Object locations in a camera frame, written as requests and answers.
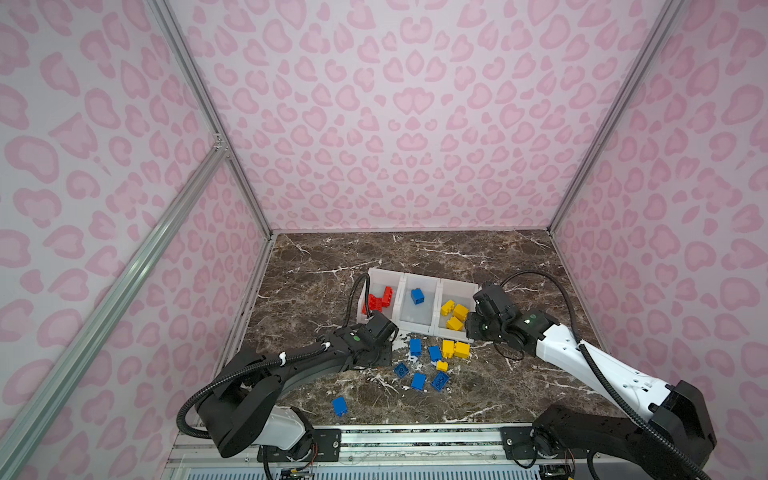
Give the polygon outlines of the red brick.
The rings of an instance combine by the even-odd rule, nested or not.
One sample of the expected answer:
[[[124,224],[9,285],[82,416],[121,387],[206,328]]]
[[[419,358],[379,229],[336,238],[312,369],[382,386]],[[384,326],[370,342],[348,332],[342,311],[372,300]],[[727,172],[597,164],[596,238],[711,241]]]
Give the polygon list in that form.
[[[379,297],[369,294],[367,296],[367,299],[362,304],[361,311],[365,315],[370,315],[373,311],[382,312],[383,309],[384,309],[383,300]]]

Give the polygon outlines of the long yellow brick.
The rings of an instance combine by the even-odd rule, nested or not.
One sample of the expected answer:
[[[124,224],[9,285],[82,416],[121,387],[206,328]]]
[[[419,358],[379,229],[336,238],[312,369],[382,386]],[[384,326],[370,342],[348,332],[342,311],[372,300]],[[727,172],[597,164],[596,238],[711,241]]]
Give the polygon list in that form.
[[[464,330],[464,323],[461,320],[459,320],[457,317],[452,316],[446,322],[446,328],[452,331],[460,332]]]

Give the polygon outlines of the small blue brick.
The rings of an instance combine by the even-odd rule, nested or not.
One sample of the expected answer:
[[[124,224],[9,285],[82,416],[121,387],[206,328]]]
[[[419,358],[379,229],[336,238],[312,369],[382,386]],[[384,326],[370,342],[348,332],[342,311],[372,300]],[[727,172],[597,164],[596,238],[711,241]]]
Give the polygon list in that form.
[[[409,373],[409,369],[405,364],[400,363],[394,368],[394,372],[399,378],[404,378]]]

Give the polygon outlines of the lone yellow brick front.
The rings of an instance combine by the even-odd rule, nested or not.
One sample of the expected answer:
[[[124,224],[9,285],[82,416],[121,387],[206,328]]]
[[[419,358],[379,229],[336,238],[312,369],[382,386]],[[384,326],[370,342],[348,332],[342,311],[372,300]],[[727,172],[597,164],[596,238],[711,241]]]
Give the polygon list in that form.
[[[440,308],[440,314],[442,316],[448,316],[450,317],[452,315],[452,312],[454,311],[456,306],[456,303],[454,300],[448,300],[446,301]]]

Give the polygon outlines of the long red brick slanted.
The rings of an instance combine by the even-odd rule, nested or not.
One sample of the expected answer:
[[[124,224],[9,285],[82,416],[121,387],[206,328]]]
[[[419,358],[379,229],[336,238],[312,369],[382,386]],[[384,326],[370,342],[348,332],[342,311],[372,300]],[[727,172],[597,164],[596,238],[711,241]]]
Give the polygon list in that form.
[[[391,306],[392,300],[394,297],[394,290],[390,286],[386,286],[384,289],[384,293],[381,297],[381,304],[384,308],[388,308]]]

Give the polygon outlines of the blue studded brick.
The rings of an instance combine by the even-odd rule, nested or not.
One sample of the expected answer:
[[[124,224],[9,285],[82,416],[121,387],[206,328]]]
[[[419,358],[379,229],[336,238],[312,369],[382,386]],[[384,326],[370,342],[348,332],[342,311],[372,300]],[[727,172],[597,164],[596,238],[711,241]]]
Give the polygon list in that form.
[[[437,392],[441,392],[447,386],[449,380],[450,380],[450,377],[446,372],[438,371],[437,375],[431,382],[431,386]]]

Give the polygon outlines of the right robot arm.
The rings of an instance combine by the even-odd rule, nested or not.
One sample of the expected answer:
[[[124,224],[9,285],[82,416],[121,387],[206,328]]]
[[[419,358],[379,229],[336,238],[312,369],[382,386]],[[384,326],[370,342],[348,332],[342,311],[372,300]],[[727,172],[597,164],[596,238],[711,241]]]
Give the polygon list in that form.
[[[702,392],[694,385],[644,374],[584,341],[540,310],[523,311],[503,287],[488,284],[474,294],[465,323],[472,340],[505,344],[569,373],[622,411],[620,417],[552,405],[532,424],[533,449],[606,454],[639,466],[654,479],[704,479],[717,445]]]

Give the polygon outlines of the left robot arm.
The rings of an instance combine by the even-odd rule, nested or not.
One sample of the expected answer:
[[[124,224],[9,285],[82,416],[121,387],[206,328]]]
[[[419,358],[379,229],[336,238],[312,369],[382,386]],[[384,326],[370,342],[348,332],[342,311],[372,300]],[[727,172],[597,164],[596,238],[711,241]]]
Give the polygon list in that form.
[[[321,377],[355,368],[389,366],[398,327],[376,311],[363,324],[340,328],[302,348],[273,354],[239,351],[177,414],[190,437],[211,440],[231,458],[253,445],[304,459],[316,443],[314,427],[296,407],[280,407],[285,394]]]

